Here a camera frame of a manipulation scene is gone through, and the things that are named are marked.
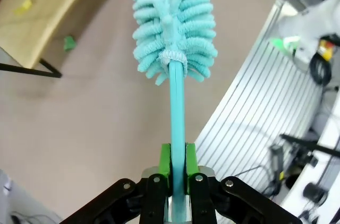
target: brush handle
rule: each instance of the brush handle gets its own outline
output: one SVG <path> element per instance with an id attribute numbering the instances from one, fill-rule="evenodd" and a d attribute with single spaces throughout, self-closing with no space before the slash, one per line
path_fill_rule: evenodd
<path id="1" fill-rule="evenodd" d="M 171 161 L 173 172 L 173 196 L 171 217 L 173 222 L 186 221 L 184 194 L 185 125 L 184 125 L 184 75 L 178 61 L 169 63 L 171 103 Z"/>

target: metal grating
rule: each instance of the metal grating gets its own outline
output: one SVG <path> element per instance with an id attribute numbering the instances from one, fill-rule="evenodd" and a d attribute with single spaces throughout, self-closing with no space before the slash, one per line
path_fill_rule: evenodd
<path id="1" fill-rule="evenodd" d="M 268 147 L 278 142 L 281 133 L 302 137 L 322 93 L 309 73 L 298 70 L 268 41 L 281 8 L 278 1 L 250 55 L 195 142 L 198 164 L 213 168 L 219 180 L 263 165 L 239 176 L 259 191 L 269 182 Z M 287 165 L 290 146 L 284 144 L 284 150 Z"/>

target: floor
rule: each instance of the floor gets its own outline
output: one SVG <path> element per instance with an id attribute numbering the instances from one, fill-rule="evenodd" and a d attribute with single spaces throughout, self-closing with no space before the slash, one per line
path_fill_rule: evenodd
<path id="1" fill-rule="evenodd" d="M 275 0 L 241 1 L 212 0 L 219 58 L 209 80 L 186 80 L 188 142 L 231 85 Z M 54 39 L 46 59 L 62 79 L 0 73 L 0 167 L 62 217 L 121 177 L 138 181 L 169 142 L 168 83 L 157 87 L 137 72 L 131 7 L 132 0 L 105 0 L 67 55 L 62 38 Z"/>

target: brush bristles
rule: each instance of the brush bristles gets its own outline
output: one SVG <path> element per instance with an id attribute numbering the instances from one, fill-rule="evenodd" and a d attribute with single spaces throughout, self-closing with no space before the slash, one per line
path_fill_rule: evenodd
<path id="1" fill-rule="evenodd" d="M 213 5 L 210 0 L 134 0 L 134 18 L 139 28 L 134 57 L 138 71 L 148 78 L 160 74 L 156 84 L 168 78 L 168 63 L 183 63 L 184 76 L 197 81 L 210 77 L 217 50 L 212 44 L 216 36 Z"/>

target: screw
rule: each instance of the screw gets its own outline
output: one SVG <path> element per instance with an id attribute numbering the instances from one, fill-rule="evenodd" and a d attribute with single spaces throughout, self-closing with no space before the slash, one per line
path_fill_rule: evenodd
<path id="1" fill-rule="evenodd" d="M 225 185 L 226 185 L 227 187 L 232 187 L 232 186 L 234 186 L 234 183 L 233 183 L 231 180 L 227 180 L 227 181 L 225 182 Z"/>
<path id="2" fill-rule="evenodd" d="M 198 181 L 198 182 L 201 182 L 201 181 L 203 181 L 203 176 L 198 175 L 198 176 L 195 177 L 195 180 Z"/>

